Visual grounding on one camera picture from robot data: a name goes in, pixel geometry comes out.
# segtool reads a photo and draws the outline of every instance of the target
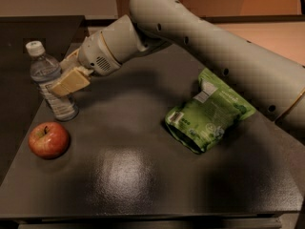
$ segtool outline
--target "chip bag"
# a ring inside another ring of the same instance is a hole
[[[255,108],[207,68],[198,80],[201,92],[171,109],[165,122],[175,139],[201,154],[218,143],[228,128],[254,114]]]

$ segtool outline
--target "clear bottle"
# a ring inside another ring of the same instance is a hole
[[[40,41],[31,41],[26,48],[31,57],[30,77],[36,83],[55,118],[59,121],[68,121],[76,117],[79,110],[71,95],[58,97],[49,91],[52,82],[61,75],[58,61],[46,54]]]

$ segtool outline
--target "green plastic package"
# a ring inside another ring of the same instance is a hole
[[[209,69],[198,79],[201,92],[170,110],[165,122],[174,138],[201,154],[218,143],[228,128],[254,114],[255,108]]]

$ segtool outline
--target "red apple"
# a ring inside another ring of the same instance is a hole
[[[43,158],[56,158],[66,152],[70,143],[68,131],[57,122],[45,122],[30,132],[29,147]]]

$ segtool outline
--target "white bottle cap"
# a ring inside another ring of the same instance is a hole
[[[45,48],[40,41],[31,41],[26,45],[30,56],[40,56],[45,52]]]

